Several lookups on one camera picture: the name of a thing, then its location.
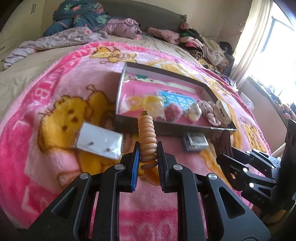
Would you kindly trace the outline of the pink book blue label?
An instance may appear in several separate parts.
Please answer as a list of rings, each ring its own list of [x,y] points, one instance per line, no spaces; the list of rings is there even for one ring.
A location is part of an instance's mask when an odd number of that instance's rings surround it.
[[[149,78],[147,76],[126,73],[120,83],[118,92],[118,110],[117,114],[136,118],[142,111],[129,111],[125,100],[129,97],[149,95],[158,93],[164,101],[164,109],[170,103],[177,103],[184,114],[175,123],[192,123],[187,114],[191,104],[198,100],[206,100],[203,87],[192,85],[183,80],[173,80],[165,78],[163,80]],[[167,122],[166,118],[153,118],[156,121]]]

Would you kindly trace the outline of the yellow hair ties bag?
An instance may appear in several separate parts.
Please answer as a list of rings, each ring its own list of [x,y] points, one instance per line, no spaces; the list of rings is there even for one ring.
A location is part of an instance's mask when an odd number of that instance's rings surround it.
[[[164,103],[158,95],[129,97],[125,100],[129,111],[147,111],[153,118],[165,118]]]

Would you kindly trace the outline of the white earring card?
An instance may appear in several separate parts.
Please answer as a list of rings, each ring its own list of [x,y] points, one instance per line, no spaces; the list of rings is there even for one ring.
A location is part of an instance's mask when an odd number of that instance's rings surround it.
[[[101,157],[119,160],[123,134],[84,122],[76,138],[76,148]]]

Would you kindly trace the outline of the dark grey headboard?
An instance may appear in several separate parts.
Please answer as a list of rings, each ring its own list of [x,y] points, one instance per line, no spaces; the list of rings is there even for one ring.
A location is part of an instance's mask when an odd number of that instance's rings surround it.
[[[144,32],[150,27],[178,32],[180,24],[187,20],[186,15],[138,1],[99,1],[99,3],[111,17],[134,19]]]

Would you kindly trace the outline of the black shallow cardboard box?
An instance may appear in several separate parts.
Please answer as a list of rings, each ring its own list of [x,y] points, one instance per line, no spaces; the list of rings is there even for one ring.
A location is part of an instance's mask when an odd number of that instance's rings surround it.
[[[115,128],[136,133],[137,117],[147,111],[157,135],[182,136],[204,133],[212,136],[237,128],[228,106],[208,85],[167,70],[125,63],[115,109]]]

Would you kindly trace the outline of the pink crumpled garment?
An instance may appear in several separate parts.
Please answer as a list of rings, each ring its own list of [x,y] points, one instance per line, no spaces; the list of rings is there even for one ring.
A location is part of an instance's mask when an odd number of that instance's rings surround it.
[[[128,39],[137,39],[142,34],[138,22],[131,18],[112,18],[108,20],[103,31],[107,32],[109,35],[115,35]]]

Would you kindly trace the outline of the polka dot bow clip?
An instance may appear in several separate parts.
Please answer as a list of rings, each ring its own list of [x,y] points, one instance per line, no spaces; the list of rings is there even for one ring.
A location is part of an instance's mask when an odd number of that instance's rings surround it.
[[[198,100],[197,104],[202,111],[202,116],[204,116],[211,125],[216,127],[221,126],[221,121],[214,114],[214,102]]]

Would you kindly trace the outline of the beige bed sheet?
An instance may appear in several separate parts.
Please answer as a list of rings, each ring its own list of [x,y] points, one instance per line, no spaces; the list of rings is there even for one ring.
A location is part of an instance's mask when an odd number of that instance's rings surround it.
[[[110,41],[149,48],[202,66],[201,63],[189,54],[189,52],[181,47],[152,37],[132,40],[111,36]],[[41,51],[26,57],[6,70],[1,67],[1,120],[4,118],[12,103],[32,81],[34,81],[53,63],[77,48],[78,46],[70,46]]]

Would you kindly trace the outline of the clear bagged earring card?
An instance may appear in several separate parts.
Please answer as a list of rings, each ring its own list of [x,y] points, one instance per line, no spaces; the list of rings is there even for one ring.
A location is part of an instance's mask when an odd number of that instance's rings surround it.
[[[163,98],[158,93],[145,95],[142,104],[145,110],[153,111],[164,109]]]

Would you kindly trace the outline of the pink cartoon fleece blanket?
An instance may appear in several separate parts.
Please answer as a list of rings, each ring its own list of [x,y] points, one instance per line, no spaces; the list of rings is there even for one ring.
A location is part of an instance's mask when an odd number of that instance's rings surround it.
[[[1,120],[1,207],[28,228],[81,172],[97,174],[113,161],[75,148],[83,122],[113,129],[122,69],[133,62],[204,83],[227,103],[236,125],[231,143],[270,153],[252,112],[219,76],[179,57],[117,42],[78,47],[32,81]]]

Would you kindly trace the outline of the pink fluffy pompom clip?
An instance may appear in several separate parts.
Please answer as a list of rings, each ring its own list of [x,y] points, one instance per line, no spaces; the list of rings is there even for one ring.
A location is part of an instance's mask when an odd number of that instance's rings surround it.
[[[175,123],[184,114],[184,111],[177,103],[170,103],[165,108],[165,118],[169,123]]]

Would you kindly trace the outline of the dark floral quilt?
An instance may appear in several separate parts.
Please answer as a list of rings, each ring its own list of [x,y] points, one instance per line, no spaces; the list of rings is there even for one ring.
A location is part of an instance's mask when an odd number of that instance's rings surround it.
[[[112,17],[99,1],[63,1],[53,13],[53,24],[43,33],[44,37],[75,28],[88,27],[93,32],[104,29]]]

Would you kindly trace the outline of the cream hair claw clip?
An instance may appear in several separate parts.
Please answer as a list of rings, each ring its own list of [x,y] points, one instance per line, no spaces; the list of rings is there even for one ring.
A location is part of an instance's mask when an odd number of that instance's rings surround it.
[[[222,126],[229,126],[232,122],[231,115],[227,104],[218,100],[213,107],[215,117],[221,122]]]

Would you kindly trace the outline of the cream wardrobe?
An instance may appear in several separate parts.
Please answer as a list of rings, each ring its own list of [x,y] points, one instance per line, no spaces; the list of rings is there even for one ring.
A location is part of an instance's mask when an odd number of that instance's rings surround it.
[[[22,1],[1,30],[1,70],[5,57],[22,42],[41,37],[45,1]]]

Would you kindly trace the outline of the pearl clear hair claw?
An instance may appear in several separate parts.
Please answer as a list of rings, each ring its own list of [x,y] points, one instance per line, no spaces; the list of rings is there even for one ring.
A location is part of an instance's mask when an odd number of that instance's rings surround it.
[[[197,122],[202,115],[201,108],[197,103],[193,103],[188,108],[188,118],[191,122]]]

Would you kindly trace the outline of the pink folded clothing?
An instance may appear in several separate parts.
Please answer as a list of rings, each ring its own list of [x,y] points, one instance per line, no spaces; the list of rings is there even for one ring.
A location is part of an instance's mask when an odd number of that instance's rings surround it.
[[[147,29],[147,33],[155,37],[164,39],[165,41],[173,45],[178,45],[180,43],[180,35],[170,30],[159,30],[150,27]]]

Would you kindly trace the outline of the cream curtain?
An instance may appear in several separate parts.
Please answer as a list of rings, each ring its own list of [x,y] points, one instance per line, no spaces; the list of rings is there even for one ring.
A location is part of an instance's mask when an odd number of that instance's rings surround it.
[[[251,62],[262,46],[263,37],[271,23],[273,1],[253,1],[242,34],[235,49],[235,61],[230,78],[236,87],[243,84]]]

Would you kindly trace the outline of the pile of mixed clothes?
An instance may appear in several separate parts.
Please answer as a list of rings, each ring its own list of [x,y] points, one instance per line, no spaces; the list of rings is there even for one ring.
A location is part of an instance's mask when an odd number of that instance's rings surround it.
[[[215,42],[200,35],[187,22],[179,25],[179,46],[205,68],[230,76],[234,64],[234,50],[228,42]]]

